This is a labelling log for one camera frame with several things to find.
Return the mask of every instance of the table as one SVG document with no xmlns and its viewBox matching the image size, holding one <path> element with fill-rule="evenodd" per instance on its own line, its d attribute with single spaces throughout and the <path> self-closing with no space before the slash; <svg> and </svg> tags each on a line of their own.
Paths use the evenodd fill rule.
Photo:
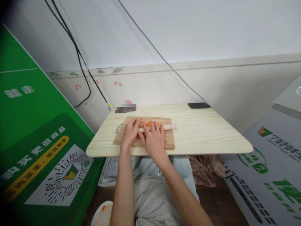
<svg viewBox="0 0 301 226">
<path fill-rule="evenodd" d="M 177 125 L 173 131 L 175 150 L 168 155 L 249 153 L 253 147 L 237 130 L 212 108 L 191 109 L 187 104 L 137 106 L 136 111 L 115 113 L 112 110 L 87 147 L 90 157 L 119 155 L 113 144 L 116 128 L 127 116 L 166 117 Z M 148 155 L 144 148 L 131 147 L 131 155 Z"/>
</svg>

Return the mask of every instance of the wooden cutting board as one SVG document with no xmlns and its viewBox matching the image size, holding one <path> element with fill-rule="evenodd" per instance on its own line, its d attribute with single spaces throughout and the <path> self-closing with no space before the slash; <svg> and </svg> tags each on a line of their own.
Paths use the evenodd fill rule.
<svg viewBox="0 0 301 226">
<path fill-rule="evenodd" d="M 124 130 L 125 126 L 133 119 L 133 118 L 139 118 L 137 116 L 128 116 L 125 118 L 124 123 L 119 130 L 115 140 L 114 144 L 120 145 L 122 142 L 122 138 L 124 135 Z M 154 117 L 140 117 L 142 121 L 157 121 L 161 123 L 162 125 L 170 125 L 172 124 L 172 119 L 171 118 L 154 118 Z M 175 149 L 175 141 L 173 139 L 173 131 L 172 130 L 167 130 L 164 132 L 165 135 L 165 142 L 164 142 L 164 149 L 165 150 L 174 150 Z M 133 147 L 142 147 L 142 141 L 141 139 L 137 136 L 135 140 L 133 141 L 132 145 Z"/>
</svg>

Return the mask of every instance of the plaid cloth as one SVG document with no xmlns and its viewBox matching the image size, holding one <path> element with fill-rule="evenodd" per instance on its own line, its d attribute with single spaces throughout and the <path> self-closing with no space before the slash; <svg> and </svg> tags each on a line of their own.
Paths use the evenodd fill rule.
<svg viewBox="0 0 301 226">
<path fill-rule="evenodd" d="M 196 185 L 215 187 L 213 172 L 217 176 L 225 178 L 226 169 L 218 155 L 189 155 L 188 157 Z"/>
</svg>

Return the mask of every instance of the green banner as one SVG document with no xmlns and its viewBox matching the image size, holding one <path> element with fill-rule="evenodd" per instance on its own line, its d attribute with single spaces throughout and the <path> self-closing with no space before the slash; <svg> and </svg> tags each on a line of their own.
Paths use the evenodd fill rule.
<svg viewBox="0 0 301 226">
<path fill-rule="evenodd" d="M 104 164 L 85 154 L 94 133 L 0 29 L 2 195 L 26 224 L 80 225 Z"/>
</svg>

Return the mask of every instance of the wall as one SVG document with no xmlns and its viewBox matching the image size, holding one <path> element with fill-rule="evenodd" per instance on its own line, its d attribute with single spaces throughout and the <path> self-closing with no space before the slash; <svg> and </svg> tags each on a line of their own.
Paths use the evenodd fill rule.
<svg viewBox="0 0 301 226">
<path fill-rule="evenodd" d="M 271 109 L 272 101 L 300 74 L 301 54 L 172 65 L 224 119 L 244 133 Z M 91 73 L 115 106 L 125 100 L 138 105 L 202 101 L 163 64 L 93 69 Z M 88 95 L 80 71 L 52 73 L 49 77 L 73 105 Z M 94 84 L 92 88 L 92 97 L 77 111 L 97 132 L 109 110 Z"/>
<path fill-rule="evenodd" d="M 113 105 L 201 101 L 161 65 L 117 0 L 62 1 L 72 24 L 56 2 Z M 301 52 L 299 0 L 122 2 L 162 55 L 179 62 L 174 66 L 183 78 L 241 133 L 301 71 L 300 55 L 293 54 Z M 88 95 L 75 48 L 44 1 L 19 0 L 5 23 L 43 70 L 59 72 L 50 77 L 74 106 Z M 77 111 L 96 132 L 108 107 L 91 87 L 92 96 Z"/>
<path fill-rule="evenodd" d="M 117 0 L 61 2 L 90 68 L 162 63 Z M 122 2 L 169 62 L 301 52 L 299 0 Z M 46 72 L 79 69 L 73 44 L 44 1 L 19 0 L 6 24 Z"/>
</svg>

